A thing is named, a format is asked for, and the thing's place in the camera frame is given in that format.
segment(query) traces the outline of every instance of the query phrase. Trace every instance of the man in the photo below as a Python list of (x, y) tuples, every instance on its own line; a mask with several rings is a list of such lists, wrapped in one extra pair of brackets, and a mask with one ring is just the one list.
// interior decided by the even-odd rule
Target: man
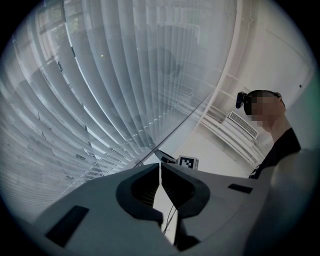
[(275, 166), (284, 157), (298, 152), (301, 147), (286, 116), (286, 106), (278, 92), (254, 90), (246, 94), (239, 92), (236, 108), (243, 105), (244, 112), (258, 126), (271, 133), (274, 145), (250, 179), (258, 179), (264, 168)]

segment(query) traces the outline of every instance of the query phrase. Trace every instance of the vent grille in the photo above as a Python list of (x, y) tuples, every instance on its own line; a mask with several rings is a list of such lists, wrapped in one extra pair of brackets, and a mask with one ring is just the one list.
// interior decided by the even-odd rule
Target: vent grille
[(188, 87), (188, 86), (185, 86), (185, 85), (182, 85), (180, 83), (176, 83), (176, 82), (172, 82), (170, 84), (167, 83), (166, 85), (167, 87), (171, 87), (173, 88), (174, 90), (176, 91), (180, 91), (180, 92), (183, 92), (189, 96), (192, 96), (194, 94), (194, 89)]
[(254, 139), (258, 137), (258, 132), (248, 124), (241, 116), (237, 115), (235, 112), (231, 111), (228, 118), (234, 121), (237, 125), (243, 128), (248, 134), (250, 134)]

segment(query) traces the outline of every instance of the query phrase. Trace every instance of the black rectangular slot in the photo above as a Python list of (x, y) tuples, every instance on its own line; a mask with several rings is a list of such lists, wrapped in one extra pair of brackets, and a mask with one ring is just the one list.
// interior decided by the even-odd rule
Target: black rectangular slot
[(88, 208), (74, 206), (45, 236), (55, 244), (64, 247), (88, 211)]
[(248, 187), (248, 186), (241, 186), (241, 185), (238, 185), (238, 184), (231, 184), (230, 186), (228, 186), (229, 189), (232, 189), (232, 190), (237, 190), (237, 191), (240, 191), (240, 192), (243, 192), (243, 193), (247, 193), (247, 194), (250, 194), (251, 191), (252, 191), (252, 187)]

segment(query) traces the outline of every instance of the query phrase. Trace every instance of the glass pane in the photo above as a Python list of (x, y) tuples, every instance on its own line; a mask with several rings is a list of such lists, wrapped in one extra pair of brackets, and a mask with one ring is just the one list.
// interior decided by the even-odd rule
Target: glass pane
[(191, 133), (219, 81), (235, 17), (233, 0), (39, 4), (0, 62), (1, 189), (11, 211), (32, 222), (171, 135), (162, 147), (173, 152), (173, 131), (185, 121), (180, 140)]

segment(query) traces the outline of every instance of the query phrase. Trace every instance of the cable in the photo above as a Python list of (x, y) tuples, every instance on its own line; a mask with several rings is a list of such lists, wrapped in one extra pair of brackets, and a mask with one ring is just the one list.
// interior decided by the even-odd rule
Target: cable
[(172, 218), (174, 217), (176, 210), (177, 210), (177, 209), (174, 210), (174, 212), (173, 212), (173, 214), (172, 214), (169, 222), (166, 224), (166, 227), (165, 227), (165, 229), (164, 229), (164, 231), (163, 231), (163, 234), (165, 234), (165, 233), (167, 232), (167, 228), (169, 227), (169, 224), (170, 224)]
[(174, 205), (172, 205), (172, 207), (171, 207), (171, 209), (169, 211), (168, 218), (166, 219), (166, 223), (165, 223), (166, 225), (168, 225), (169, 216), (170, 216), (170, 213), (171, 213), (173, 207), (174, 207)]

